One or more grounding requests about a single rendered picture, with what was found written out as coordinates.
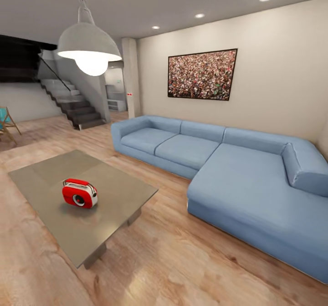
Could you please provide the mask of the radio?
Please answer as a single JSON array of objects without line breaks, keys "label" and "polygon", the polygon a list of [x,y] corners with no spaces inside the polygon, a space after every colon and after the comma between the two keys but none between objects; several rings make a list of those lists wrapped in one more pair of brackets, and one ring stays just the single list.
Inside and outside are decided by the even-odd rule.
[{"label": "radio", "polygon": [[97,190],[90,183],[71,178],[65,180],[65,183],[62,194],[67,203],[86,209],[97,203]]}]

